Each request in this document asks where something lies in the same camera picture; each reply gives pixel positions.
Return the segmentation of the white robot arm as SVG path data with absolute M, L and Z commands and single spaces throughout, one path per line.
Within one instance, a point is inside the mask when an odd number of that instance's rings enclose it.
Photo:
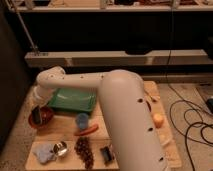
M 171 171 L 149 112 L 143 79 L 127 70 L 67 74 L 60 66 L 36 77 L 34 99 L 49 101 L 58 88 L 89 89 L 99 105 L 120 171 Z

